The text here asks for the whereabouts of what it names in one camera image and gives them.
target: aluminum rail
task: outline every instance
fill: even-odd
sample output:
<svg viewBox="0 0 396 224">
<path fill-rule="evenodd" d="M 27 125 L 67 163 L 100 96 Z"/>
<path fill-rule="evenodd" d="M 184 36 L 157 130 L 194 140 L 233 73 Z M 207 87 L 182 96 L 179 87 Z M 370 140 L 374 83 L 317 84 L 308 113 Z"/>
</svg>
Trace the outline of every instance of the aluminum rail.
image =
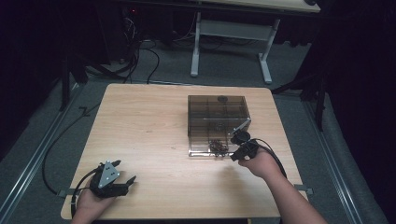
<svg viewBox="0 0 396 224">
<path fill-rule="evenodd" d="M 341 200 L 341 204 L 344 206 L 346 211 L 346 215 L 349 219 L 350 223 L 353 224 L 361 224 L 363 221 L 361 220 L 361 215 L 359 213 L 358 208 L 356 207 L 355 202 L 353 201 L 352 195 L 350 193 L 349 187 L 342 176 L 340 169 L 338 168 L 337 162 L 335 161 L 334 156 L 332 155 L 332 151 L 326 141 L 324 133 L 318 129 L 315 121 L 312 119 L 314 116 L 314 109 L 309 102 L 303 102 L 305 112 L 309 115 L 310 122 L 312 127 L 314 128 L 318 140 L 321 144 L 323 157 L 325 159 L 326 165 L 330 171 L 330 176 L 332 177 L 332 182 L 334 183 L 335 189 L 338 193 L 338 196 Z"/>
<path fill-rule="evenodd" d="M 35 150 L 35 154 L 32 156 L 32 159 L 29 160 L 28 164 L 18 178 L 16 184 L 12 188 L 11 192 L 8 194 L 6 200 L 3 202 L 3 205 L 0 208 L 0 223 L 8 223 L 8 220 L 11 218 L 11 215 L 17 207 L 19 201 L 21 200 L 21 197 L 29 187 L 29 184 L 35 177 L 35 173 L 37 172 L 42 161 L 44 160 L 44 156 L 47 150 L 49 150 L 49 145 L 51 144 L 54 135 L 59 130 L 62 121 L 64 120 L 64 117 L 66 116 L 70 107 L 81 94 L 83 87 L 83 85 L 78 86 L 78 84 L 74 86 L 70 103 L 63 111 L 60 111 L 57 114 L 55 120 L 51 123 L 49 129 L 47 130 L 43 139 Z"/>
</svg>

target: right hand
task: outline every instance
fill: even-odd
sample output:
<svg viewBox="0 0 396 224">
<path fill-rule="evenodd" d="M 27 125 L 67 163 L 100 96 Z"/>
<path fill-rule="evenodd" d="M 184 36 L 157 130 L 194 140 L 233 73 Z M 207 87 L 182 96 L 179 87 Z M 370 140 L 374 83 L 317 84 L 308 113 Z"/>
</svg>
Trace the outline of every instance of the right hand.
<svg viewBox="0 0 396 224">
<path fill-rule="evenodd" d="M 274 158 L 262 148 L 257 150 L 255 158 L 250 160 L 239 160 L 238 164 L 247 167 L 251 173 L 264 180 L 272 175 L 282 175 Z"/>
</svg>

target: human hand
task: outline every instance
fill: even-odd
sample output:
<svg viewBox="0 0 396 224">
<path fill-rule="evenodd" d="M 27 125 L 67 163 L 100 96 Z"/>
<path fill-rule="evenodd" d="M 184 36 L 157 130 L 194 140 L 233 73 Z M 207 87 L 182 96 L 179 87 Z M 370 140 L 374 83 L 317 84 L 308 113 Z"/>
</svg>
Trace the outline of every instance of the human hand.
<svg viewBox="0 0 396 224">
<path fill-rule="evenodd" d="M 239 160 L 238 164 L 247 167 L 255 176 L 265 181 L 273 175 L 282 175 L 274 158 L 264 149 L 257 150 L 256 157 L 250 160 Z"/>
<path fill-rule="evenodd" d="M 90 182 L 91 180 L 86 184 L 86 188 L 90 186 Z M 116 197 L 98 198 L 90 189 L 84 189 L 78 196 L 77 210 L 73 217 L 72 224 L 92 223 L 99 218 L 115 200 Z"/>
</svg>

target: transparent plastic box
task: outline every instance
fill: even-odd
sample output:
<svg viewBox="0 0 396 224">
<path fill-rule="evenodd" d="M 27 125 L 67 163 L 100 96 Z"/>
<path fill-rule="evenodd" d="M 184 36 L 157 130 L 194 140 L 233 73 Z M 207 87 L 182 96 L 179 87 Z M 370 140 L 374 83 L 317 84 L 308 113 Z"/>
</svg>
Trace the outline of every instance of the transparent plastic box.
<svg viewBox="0 0 396 224">
<path fill-rule="evenodd" d="M 244 96 L 189 95 L 189 156 L 226 157 L 238 149 L 231 143 L 234 129 L 244 125 L 250 115 Z"/>
</svg>

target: desk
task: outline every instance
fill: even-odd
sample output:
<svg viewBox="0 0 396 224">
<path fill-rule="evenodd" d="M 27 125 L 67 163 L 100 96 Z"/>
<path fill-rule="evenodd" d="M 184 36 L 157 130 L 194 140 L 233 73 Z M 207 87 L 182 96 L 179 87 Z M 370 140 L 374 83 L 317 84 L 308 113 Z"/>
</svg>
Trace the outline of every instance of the desk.
<svg viewBox="0 0 396 224">
<path fill-rule="evenodd" d="M 320 12 L 318 5 L 309 6 L 304 0 L 201 0 L 199 3 L 229 4 L 240 7 L 264 7 L 278 10 L 293 10 L 299 12 Z M 216 35 L 232 38 L 244 38 L 265 41 L 263 52 L 259 54 L 259 62 L 262 68 L 262 76 L 266 84 L 272 83 L 268 68 L 267 57 L 274 42 L 280 19 L 276 19 L 272 25 L 253 25 L 239 22 L 201 20 L 201 13 L 197 13 L 195 25 L 195 43 L 192 54 L 191 76 L 197 77 L 200 57 L 200 36 Z"/>
<path fill-rule="evenodd" d="M 230 158 L 189 157 L 188 95 L 245 96 L 250 134 L 271 145 L 292 184 L 302 184 L 268 89 L 111 84 L 71 188 L 99 162 L 121 160 L 116 183 L 137 179 L 103 219 L 279 217 L 270 190 L 247 168 Z"/>
</svg>

